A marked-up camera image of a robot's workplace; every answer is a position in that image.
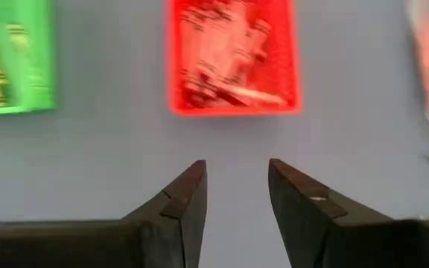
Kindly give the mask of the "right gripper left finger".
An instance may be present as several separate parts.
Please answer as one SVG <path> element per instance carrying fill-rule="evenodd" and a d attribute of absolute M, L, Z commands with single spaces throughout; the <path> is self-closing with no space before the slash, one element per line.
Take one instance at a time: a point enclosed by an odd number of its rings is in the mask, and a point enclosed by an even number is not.
<path fill-rule="evenodd" d="M 123 217 L 136 227 L 137 268 L 199 268 L 207 193 L 206 161 L 197 160 Z"/>

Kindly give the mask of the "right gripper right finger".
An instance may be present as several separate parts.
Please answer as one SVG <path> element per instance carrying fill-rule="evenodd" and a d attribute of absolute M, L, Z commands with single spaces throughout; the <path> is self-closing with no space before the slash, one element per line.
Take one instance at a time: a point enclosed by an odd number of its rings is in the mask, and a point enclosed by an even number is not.
<path fill-rule="evenodd" d="M 280 159 L 269 162 L 273 212 L 292 268 L 322 268 L 334 219 L 347 211 L 330 198 L 331 189 Z"/>

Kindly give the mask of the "red plastic basket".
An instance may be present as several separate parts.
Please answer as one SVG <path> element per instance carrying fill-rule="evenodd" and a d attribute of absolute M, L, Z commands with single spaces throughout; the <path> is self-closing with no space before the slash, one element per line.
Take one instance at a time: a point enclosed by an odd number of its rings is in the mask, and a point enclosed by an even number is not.
<path fill-rule="evenodd" d="M 267 56 L 243 65 L 235 56 L 237 44 L 228 76 L 186 76 L 182 70 L 180 13 L 189 5 L 204 9 L 219 3 L 228 5 L 233 1 L 246 5 L 244 35 L 257 19 L 270 24 L 271 32 L 264 45 Z M 176 115 L 196 117 L 282 115 L 301 111 L 299 50 L 296 47 L 292 4 L 293 0 L 165 0 L 165 58 L 171 111 Z M 285 104 L 277 105 L 234 94 L 229 90 L 233 86 L 277 95 L 285 100 Z"/>

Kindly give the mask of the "green plastic basket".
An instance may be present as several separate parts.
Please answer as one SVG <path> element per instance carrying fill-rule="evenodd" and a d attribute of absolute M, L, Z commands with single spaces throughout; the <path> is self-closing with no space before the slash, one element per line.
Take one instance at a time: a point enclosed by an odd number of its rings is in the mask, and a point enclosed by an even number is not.
<path fill-rule="evenodd" d="M 48 94 L 30 86 L 27 62 L 9 39 L 6 25 L 21 24 L 33 41 L 33 50 L 48 82 Z M 8 105 L 0 107 L 0 115 L 52 109 L 56 105 L 56 60 L 54 34 L 54 0 L 0 0 L 0 66 L 7 77 L 4 87 Z"/>

